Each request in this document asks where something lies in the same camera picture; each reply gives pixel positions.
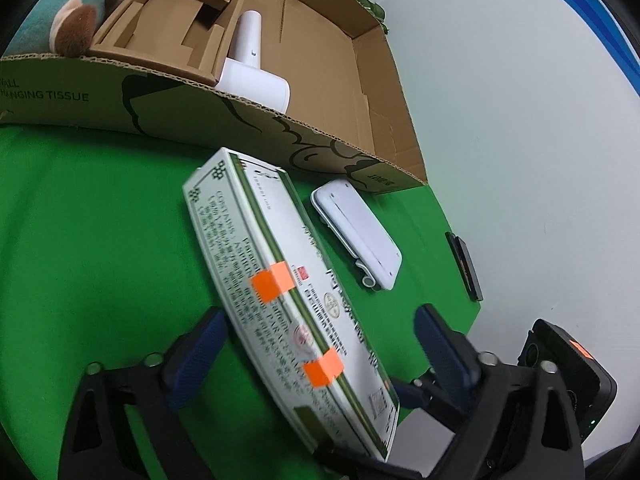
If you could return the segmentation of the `green white medicine box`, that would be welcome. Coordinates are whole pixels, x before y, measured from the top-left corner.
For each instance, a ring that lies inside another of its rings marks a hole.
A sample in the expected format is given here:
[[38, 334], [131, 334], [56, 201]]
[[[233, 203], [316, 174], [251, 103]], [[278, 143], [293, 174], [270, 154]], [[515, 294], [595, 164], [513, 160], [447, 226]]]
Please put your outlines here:
[[221, 148], [183, 195], [228, 319], [306, 447], [387, 460], [398, 396], [288, 174]]

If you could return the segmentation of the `white plastic device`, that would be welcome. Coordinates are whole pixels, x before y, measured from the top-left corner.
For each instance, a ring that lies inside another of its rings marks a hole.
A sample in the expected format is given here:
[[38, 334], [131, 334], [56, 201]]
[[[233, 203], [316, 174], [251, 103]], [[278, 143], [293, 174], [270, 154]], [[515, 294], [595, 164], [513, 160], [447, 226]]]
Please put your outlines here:
[[392, 290], [402, 263], [400, 249], [361, 195], [347, 180], [316, 188], [311, 205], [354, 258], [367, 288]]

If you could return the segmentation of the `white handheld hair dryer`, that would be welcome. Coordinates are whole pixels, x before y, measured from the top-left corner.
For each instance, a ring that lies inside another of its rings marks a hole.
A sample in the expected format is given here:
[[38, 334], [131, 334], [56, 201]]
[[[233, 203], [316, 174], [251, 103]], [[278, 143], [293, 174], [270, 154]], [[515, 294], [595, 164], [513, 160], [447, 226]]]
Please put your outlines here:
[[282, 114], [288, 110], [290, 85], [282, 77], [262, 69], [259, 12], [247, 10], [241, 14], [216, 89]]

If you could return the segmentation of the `pink pig plush toy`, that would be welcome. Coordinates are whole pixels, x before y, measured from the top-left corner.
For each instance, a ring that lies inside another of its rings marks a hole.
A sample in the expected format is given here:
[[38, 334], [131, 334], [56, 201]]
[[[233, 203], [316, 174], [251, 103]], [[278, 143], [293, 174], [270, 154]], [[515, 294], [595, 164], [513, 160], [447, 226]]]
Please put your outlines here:
[[54, 53], [78, 58], [90, 49], [96, 30], [124, 0], [38, 0], [2, 54]]

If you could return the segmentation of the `long narrow cardboard box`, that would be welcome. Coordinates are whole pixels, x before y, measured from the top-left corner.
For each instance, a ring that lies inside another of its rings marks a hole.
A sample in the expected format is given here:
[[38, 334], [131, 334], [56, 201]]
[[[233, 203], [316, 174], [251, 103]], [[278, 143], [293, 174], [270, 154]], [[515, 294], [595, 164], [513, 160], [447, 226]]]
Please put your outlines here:
[[245, 0], [124, 0], [90, 54], [216, 86]]

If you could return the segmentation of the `black clip on table edge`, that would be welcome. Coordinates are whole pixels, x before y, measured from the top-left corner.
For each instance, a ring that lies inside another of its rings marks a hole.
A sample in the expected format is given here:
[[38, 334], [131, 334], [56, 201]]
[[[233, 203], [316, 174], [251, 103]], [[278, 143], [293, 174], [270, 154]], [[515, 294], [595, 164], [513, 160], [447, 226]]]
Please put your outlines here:
[[445, 236], [454, 255], [454, 260], [456, 260], [466, 292], [472, 301], [481, 302], [484, 296], [468, 246], [466, 246], [465, 241], [462, 240], [460, 236], [457, 236], [453, 232], [446, 232]]

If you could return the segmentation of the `green tablecloth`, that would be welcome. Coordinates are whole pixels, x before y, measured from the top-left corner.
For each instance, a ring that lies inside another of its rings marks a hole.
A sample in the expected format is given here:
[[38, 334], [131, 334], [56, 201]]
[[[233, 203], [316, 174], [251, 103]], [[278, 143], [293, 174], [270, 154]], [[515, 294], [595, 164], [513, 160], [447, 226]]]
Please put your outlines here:
[[[58, 474], [70, 404], [87, 364], [164, 351], [219, 304], [183, 183], [207, 148], [96, 130], [1, 131], [1, 420], [40, 479]], [[371, 195], [402, 253], [389, 292], [361, 286], [342, 245], [318, 234], [387, 373], [427, 360], [413, 333], [421, 304], [467, 332], [480, 307], [465, 290], [433, 191]]]

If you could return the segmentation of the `large shallow cardboard tray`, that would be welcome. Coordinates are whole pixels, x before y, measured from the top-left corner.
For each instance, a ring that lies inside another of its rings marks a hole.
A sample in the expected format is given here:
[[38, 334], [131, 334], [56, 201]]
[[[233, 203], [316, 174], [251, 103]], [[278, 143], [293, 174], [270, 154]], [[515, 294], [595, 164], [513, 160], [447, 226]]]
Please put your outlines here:
[[233, 148], [370, 192], [427, 180], [357, 0], [1, 0], [1, 120]]

